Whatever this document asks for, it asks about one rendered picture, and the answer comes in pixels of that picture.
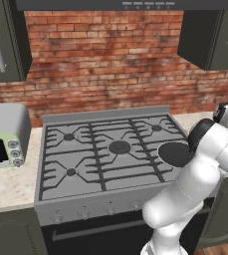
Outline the grey gas stove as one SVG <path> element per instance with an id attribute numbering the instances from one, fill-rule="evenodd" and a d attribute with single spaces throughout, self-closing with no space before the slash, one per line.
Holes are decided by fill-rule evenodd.
<path id="1" fill-rule="evenodd" d="M 158 156 L 166 142 L 187 144 L 168 106 L 43 116 L 35 192 L 40 224 L 56 224 L 134 211 L 176 178 Z"/>

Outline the black round pan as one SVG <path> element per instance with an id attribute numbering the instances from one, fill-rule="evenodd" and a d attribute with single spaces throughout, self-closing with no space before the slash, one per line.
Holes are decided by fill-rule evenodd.
<path id="1" fill-rule="evenodd" d="M 157 153 L 162 161 L 173 167 L 185 166 L 194 155 L 186 143 L 175 141 L 163 143 Z"/>

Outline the black oven door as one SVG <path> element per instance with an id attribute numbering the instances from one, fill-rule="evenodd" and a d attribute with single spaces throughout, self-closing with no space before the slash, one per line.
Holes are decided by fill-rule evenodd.
<path id="1" fill-rule="evenodd" d="M 146 224 L 119 230 L 53 241 L 53 233 L 68 233 L 142 220 L 141 211 L 42 226 L 48 255 L 140 255 L 153 230 Z"/>

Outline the dark range hood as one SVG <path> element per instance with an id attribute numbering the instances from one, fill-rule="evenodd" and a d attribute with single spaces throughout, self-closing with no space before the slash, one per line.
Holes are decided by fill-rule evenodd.
<path id="1" fill-rule="evenodd" d="M 16 0 L 16 4 L 19 11 L 228 11 L 228 0 Z"/>

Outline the green and grey toaster oven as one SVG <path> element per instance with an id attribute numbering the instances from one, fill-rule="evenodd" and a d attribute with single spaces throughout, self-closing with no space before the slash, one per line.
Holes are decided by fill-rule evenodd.
<path id="1" fill-rule="evenodd" d="M 24 105 L 0 103 L 0 168 L 21 166 L 25 162 L 31 129 Z"/>

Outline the dark green wall cupboard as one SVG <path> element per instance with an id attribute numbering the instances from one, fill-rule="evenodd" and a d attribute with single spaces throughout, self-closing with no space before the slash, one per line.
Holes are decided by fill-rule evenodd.
<path id="1" fill-rule="evenodd" d="M 204 71 L 228 70 L 228 11 L 185 11 L 177 54 Z"/>

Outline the dark green wall cupboard door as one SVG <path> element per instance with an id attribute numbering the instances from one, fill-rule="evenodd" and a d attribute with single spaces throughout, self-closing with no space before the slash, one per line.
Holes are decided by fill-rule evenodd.
<path id="1" fill-rule="evenodd" d="M 0 49 L 5 73 L 0 83 L 25 81 L 32 64 L 32 55 L 23 11 L 16 0 L 0 0 Z"/>

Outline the dark green base cupboard door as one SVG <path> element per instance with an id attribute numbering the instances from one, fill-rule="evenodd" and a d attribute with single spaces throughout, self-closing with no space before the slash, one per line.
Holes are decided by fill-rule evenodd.
<path id="1" fill-rule="evenodd" d="M 33 208 L 0 212 L 0 255 L 48 255 Z"/>
<path id="2" fill-rule="evenodd" d="M 228 243 L 228 177 L 220 184 L 197 247 L 205 248 L 225 243 Z"/>

